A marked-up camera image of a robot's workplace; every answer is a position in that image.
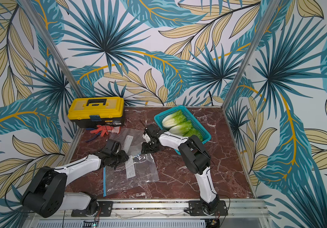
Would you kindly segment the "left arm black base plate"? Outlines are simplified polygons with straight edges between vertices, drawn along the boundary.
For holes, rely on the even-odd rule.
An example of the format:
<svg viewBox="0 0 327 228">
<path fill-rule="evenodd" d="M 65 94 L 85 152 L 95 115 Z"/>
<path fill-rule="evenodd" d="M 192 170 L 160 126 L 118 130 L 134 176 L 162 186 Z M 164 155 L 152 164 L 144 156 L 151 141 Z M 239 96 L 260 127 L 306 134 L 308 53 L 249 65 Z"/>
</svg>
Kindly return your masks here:
<svg viewBox="0 0 327 228">
<path fill-rule="evenodd" d="M 94 201 L 84 210 L 73 210 L 72 217 L 110 217 L 113 209 L 112 201 Z"/>
</svg>

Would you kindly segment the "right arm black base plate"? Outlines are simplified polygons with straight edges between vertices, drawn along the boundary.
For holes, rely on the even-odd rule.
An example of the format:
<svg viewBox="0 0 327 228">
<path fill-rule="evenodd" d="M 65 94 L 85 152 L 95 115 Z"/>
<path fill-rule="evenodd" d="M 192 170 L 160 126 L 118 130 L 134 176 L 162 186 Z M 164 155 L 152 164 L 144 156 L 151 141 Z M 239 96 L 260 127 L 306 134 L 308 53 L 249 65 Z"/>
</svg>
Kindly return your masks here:
<svg viewBox="0 0 327 228">
<path fill-rule="evenodd" d="M 229 206 L 224 200 L 218 201 L 217 206 L 209 207 L 201 200 L 190 200 L 189 206 L 184 209 L 184 212 L 190 216 L 227 216 Z"/>
</svg>

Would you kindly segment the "chinese cabbage front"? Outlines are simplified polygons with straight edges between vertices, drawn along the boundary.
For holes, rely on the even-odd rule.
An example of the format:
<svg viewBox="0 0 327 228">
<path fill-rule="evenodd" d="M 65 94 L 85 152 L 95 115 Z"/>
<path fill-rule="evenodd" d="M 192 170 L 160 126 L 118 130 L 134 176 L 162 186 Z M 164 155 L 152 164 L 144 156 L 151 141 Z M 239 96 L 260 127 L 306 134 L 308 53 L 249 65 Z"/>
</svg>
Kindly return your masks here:
<svg viewBox="0 0 327 228">
<path fill-rule="evenodd" d="M 195 128 L 191 128 L 187 133 L 184 134 L 184 137 L 191 137 L 193 135 L 197 136 L 201 142 L 203 141 L 201 132 Z"/>
</svg>

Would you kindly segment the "clear zipper bag blue seal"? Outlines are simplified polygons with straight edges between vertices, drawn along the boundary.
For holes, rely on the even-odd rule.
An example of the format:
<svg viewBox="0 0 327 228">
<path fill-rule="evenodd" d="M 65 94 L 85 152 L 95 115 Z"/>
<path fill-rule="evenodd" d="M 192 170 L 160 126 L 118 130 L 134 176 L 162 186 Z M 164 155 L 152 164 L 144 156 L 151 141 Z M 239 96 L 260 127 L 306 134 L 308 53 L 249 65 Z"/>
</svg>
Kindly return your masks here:
<svg viewBox="0 0 327 228">
<path fill-rule="evenodd" d="M 105 167 L 103 169 L 103 196 L 157 181 L 159 181 L 159 175 L 153 156 L 151 154 L 131 155 L 128 161 L 117 168 Z"/>
</svg>

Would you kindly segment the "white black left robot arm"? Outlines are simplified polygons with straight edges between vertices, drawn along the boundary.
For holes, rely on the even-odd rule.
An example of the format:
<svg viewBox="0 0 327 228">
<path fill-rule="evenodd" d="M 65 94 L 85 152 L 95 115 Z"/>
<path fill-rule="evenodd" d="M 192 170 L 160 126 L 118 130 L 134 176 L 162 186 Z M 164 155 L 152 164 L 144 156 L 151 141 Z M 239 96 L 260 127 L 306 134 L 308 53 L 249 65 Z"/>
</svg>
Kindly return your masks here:
<svg viewBox="0 0 327 228">
<path fill-rule="evenodd" d="M 31 180 L 20 202 L 26 209 L 44 218 L 68 210 L 78 215 L 96 216 L 100 210 L 96 197 L 83 192 L 66 193 L 66 186 L 106 166 L 117 168 L 128 159 L 124 150 L 112 152 L 103 149 L 64 166 L 42 167 Z"/>
</svg>

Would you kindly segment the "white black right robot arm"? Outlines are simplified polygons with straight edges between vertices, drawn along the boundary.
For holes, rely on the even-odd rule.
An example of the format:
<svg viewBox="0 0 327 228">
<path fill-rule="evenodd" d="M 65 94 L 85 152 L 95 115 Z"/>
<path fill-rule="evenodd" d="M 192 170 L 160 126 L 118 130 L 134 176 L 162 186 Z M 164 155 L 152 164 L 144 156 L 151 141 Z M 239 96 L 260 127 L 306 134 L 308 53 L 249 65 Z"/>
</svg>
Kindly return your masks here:
<svg viewBox="0 0 327 228">
<path fill-rule="evenodd" d="M 187 167 L 197 180 L 200 190 L 200 203 L 202 211 L 212 215 L 220 202 L 211 177 L 211 157 L 207 153 L 200 139 L 193 135 L 183 137 L 161 130 L 158 126 L 150 124 L 143 131 L 145 142 L 142 144 L 143 154 L 151 154 L 169 147 L 180 152 Z"/>
</svg>

